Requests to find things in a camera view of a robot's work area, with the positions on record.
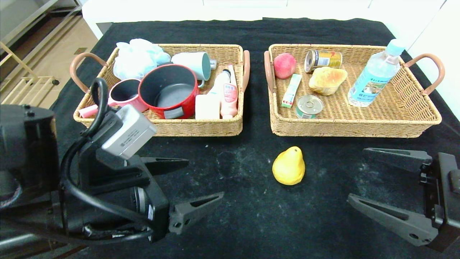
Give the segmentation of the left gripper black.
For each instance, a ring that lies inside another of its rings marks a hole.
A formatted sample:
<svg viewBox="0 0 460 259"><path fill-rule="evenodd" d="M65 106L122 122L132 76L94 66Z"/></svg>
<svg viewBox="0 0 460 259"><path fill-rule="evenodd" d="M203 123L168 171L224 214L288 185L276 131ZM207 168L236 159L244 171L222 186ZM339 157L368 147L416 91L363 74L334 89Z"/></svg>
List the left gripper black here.
<svg viewBox="0 0 460 259"><path fill-rule="evenodd" d="M149 241L155 242L168 231L177 235L184 233L213 213L222 202L225 192L201 196L170 208L153 175L165 175L188 165L189 160L178 158L133 155L129 159L112 156L108 161L97 155L84 155L82 190L90 196L87 202L117 216L109 223L120 226L122 220L130 220L148 231Z"/></svg>

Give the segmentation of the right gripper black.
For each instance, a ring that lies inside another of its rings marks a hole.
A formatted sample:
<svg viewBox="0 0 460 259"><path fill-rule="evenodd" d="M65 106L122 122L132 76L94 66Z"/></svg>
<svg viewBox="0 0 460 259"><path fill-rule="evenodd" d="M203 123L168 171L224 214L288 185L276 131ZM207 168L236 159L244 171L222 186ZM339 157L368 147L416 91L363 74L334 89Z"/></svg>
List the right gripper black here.
<svg viewBox="0 0 460 259"><path fill-rule="evenodd" d="M396 208L349 194L348 203L414 246L444 252L459 240L459 168L452 154L439 152L433 159L426 151L363 149L371 160L420 174L424 187L424 214Z"/></svg>

